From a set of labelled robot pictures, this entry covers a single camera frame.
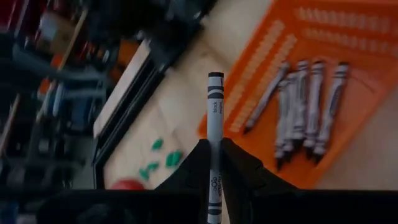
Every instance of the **orange plastic tray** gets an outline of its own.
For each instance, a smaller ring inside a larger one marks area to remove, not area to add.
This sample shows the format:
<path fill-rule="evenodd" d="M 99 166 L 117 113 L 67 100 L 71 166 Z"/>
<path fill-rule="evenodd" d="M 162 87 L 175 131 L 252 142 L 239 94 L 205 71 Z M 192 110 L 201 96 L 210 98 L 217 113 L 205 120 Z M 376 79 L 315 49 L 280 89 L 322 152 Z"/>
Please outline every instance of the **orange plastic tray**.
<path fill-rule="evenodd" d="M 313 187 L 398 82 L 397 12 L 395 0 L 274 1 L 225 82 L 225 136 L 291 184 Z M 321 107 L 338 62 L 350 73 L 326 156 L 315 166 L 300 152 L 276 172 L 277 97 L 250 133 L 243 129 L 281 62 L 301 59 L 326 62 Z M 206 116 L 198 133 L 206 137 Z"/>

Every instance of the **red object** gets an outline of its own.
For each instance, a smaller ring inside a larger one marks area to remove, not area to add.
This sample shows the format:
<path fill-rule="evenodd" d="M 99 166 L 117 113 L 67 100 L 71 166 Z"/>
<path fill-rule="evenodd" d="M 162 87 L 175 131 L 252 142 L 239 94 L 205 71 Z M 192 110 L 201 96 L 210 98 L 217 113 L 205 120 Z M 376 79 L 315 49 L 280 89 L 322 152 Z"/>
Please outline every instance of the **red object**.
<path fill-rule="evenodd" d="M 114 183 L 110 190 L 145 190 L 145 187 L 138 180 L 125 179 Z"/>

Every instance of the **orange tray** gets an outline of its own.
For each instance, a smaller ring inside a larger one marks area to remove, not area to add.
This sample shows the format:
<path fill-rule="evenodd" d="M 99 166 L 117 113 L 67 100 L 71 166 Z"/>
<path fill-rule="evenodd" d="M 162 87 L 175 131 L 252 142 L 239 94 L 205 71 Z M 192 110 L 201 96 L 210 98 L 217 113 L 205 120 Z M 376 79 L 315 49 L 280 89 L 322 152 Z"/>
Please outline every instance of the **orange tray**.
<path fill-rule="evenodd" d="M 312 188 L 398 82 L 397 12 L 395 0 L 274 1 L 225 82 L 225 136 L 279 177 Z M 276 172 L 277 97 L 250 133 L 243 129 L 281 62 L 301 59 L 326 62 L 321 107 L 338 62 L 350 73 L 325 157 L 315 166 L 302 151 Z M 206 116 L 198 133 L 206 137 Z"/>

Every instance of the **wooden table surface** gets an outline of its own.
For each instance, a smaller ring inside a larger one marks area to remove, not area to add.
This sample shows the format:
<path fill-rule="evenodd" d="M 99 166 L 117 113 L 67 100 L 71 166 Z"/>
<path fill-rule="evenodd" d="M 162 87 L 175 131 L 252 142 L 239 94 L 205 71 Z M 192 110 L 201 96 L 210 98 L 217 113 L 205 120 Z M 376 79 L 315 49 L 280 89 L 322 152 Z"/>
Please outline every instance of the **wooden table surface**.
<path fill-rule="evenodd" d="M 198 141 L 196 130 L 206 110 L 208 72 L 228 74 L 269 3 L 219 0 L 205 21 L 205 31 L 174 69 L 167 72 L 107 162 L 107 187 L 118 179 L 138 177 L 138 169 L 145 168 L 150 161 L 160 161 L 160 169 L 145 182 L 149 189 L 173 172 L 164 168 L 167 153 L 182 149 L 188 154 Z M 317 188 L 398 189 L 396 111 L 398 90 L 324 174 Z M 157 138 L 163 138 L 165 146 L 160 152 L 152 152 L 151 145 Z"/>

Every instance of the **crayon tip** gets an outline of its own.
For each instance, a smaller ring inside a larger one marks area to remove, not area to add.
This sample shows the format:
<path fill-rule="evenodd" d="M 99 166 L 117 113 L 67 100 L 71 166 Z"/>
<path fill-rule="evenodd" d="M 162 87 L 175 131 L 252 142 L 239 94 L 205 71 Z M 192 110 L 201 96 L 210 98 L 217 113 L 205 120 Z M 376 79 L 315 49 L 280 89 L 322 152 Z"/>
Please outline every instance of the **crayon tip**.
<path fill-rule="evenodd" d="M 293 150 L 294 150 L 294 152 L 297 152 L 297 151 L 300 150 L 300 148 L 303 145 L 303 142 L 304 142 L 304 139 L 293 140 Z"/>
<path fill-rule="evenodd" d="M 307 159 L 311 159 L 313 156 L 312 153 L 312 148 L 311 147 L 304 147 L 305 149 L 305 155 L 307 156 Z"/>
<path fill-rule="evenodd" d="M 322 160 L 323 155 L 314 154 L 314 158 L 315 158 L 315 164 L 318 165 L 318 163 Z"/>
<path fill-rule="evenodd" d="M 244 131 L 243 131 L 243 134 L 247 134 L 247 133 L 249 133 L 251 130 L 252 130 L 252 128 L 250 128 L 250 127 L 245 127 L 245 128 L 244 128 Z"/>
<path fill-rule="evenodd" d="M 280 171 L 283 165 L 284 165 L 283 159 L 276 159 L 276 170 L 277 171 Z"/>
<path fill-rule="evenodd" d="M 292 160 L 292 152 L 285 152 L 284 159 L 286 162 L 290 162 Z"/>

